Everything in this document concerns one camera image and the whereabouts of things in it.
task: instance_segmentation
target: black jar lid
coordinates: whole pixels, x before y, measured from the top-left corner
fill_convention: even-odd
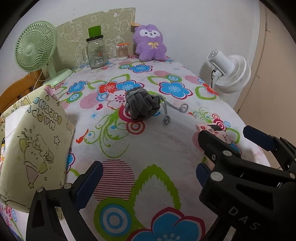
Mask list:
[[[95,36],[95,37],[86,39],[86,41],[89,42],[89,41],[93,41],[93,40],[96,40],[96,39],[102,39],[102,38],[104,38],[104,35]]]

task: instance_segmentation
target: red heart print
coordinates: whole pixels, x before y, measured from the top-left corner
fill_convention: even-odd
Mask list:
[[[102,109],[102,108],[103,108],[103,105],[102,105],[102,104],[99,104],[97,110],[100,110],[100,109]]]

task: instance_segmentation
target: electric fan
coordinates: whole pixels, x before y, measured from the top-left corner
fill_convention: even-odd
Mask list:
[[[213,86],[223,93],[235,93],[245,87],[251,77],[251,68],[244,57],[234,54],[225,56],[214,49],[207,59],[215,67]]]
[[[34,72],[47,65],[49,78],[44,84],[55,86],[72,74],[70,69],[55,71],[52,55],[56,45],[55,27],[45,21],[34,22],[22,32],[17,41],[15,61],[19,68],[26,72]]]

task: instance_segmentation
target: blue gripper pad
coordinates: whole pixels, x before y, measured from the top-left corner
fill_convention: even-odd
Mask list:
[[[205,184],[207,176],[211,173],[211,169],[206,165],[206,163],[200,163],[196,167],[196,177],[200,182],[201,186]]]
[[[259,131],[251,126],[245,126],[243,130],[244,137],[262,147],[266,151],[276,150],[276,144],[273,137]]]
[[[102,163],[99,161],[95,161],[90,166],[90,168],[86,171],[86,173],[84,173],[82,175],[86,175],[86,178],[85,178],[85,176],[82,177],[82,178],[85,178],[85,181],[81,184],[80,188],[76,192],[75,208],[77,210],[80,210],[80,209],[83,209],[86,207],[87,203],[89,202],[89,199],[91,198],[94,190],[96,189],[96,187],[103,175]]]

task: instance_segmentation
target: white wall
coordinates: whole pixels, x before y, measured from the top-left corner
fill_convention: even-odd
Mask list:
[[[92,12],[135,7],[136,22],[154,24],[163,33],[167,55],[209,82],[212,67],[207,55],[214,48],[224,54],[240,54],[252,64],[259,34],[258,0],[40,0],[15,25],[0,49],[0,95],[24,77],[14,60],[15,43],[32,22],[55,26]],[[232,107],[239,94],[224,94]]]

